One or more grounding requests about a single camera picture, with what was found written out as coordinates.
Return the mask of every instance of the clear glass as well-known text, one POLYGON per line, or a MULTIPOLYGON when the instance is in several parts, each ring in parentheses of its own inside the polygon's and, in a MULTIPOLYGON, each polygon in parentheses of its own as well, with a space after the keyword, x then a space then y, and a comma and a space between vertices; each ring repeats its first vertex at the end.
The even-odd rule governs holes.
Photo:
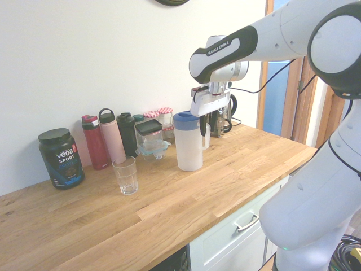
POLYGON ((131 195, 138 191, 137 167, 135 158, 126 156, 123 163, 113 162, 113 170, 117 177, 120 191, 124 195, 131 195))

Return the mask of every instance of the glass jar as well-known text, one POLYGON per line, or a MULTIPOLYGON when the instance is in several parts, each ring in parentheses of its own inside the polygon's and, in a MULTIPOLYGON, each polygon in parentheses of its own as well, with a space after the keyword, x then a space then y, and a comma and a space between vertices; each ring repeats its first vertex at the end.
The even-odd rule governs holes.
POLYGON ((163 139, 174 143, 173 109, 163 107, 158 112, 160 123, 163 125, 163 139))

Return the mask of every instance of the blue pitcher lid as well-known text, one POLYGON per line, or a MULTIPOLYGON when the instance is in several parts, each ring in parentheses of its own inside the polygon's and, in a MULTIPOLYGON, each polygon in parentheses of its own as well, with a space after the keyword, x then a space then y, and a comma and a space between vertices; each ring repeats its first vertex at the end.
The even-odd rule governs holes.
POLYGON ((190 131, 199 128, 199 117, 195 117, 190 111, 183 111, 173 116, 174 127, 178 130, 190 131))

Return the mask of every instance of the clock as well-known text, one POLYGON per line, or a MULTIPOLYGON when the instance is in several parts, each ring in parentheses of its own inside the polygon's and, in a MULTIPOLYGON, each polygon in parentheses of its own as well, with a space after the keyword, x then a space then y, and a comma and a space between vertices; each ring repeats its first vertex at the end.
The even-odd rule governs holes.
POLYGON ((188 2, 189 0, 156 0, 156 1, 166 6, 179 6, 188 2))

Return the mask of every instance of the jar lid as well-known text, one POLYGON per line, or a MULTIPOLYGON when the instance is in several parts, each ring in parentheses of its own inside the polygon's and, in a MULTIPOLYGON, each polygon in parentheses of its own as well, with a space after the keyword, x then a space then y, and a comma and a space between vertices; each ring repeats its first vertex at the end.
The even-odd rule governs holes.
POLYGON ((70 131, 67 128, 59 128, 46 131, 38 136, 39 142, 46 145, 60 143, 70 138, 70 131))
POLYGON ((171 130, 174 130, 174 126, 170 126, 170 127, 165 127, 163 128, 163 131, 171 131, 171 130))
POLYGON ((141 114, 136 114, 136 115, 133 116, 133 118, 135 118, 136 123, 144 120, 144 116, 141 115, 141 114))
POLYGON ((158 117, 159 112, 158 111, 148 111, 143 114, 144 117, 158 117))
POLYGON ((141 136, 147 136, 158 131, 162 131, 163 125, 157 120, 148 120, 144 123, 136 124, 135 129, 141 136))
POLYGON ((170 107, 163 107, 163 108, 159 109, 158 112, 160 114, 169 114, 169 113, 173 112, 173 109, 170 107))

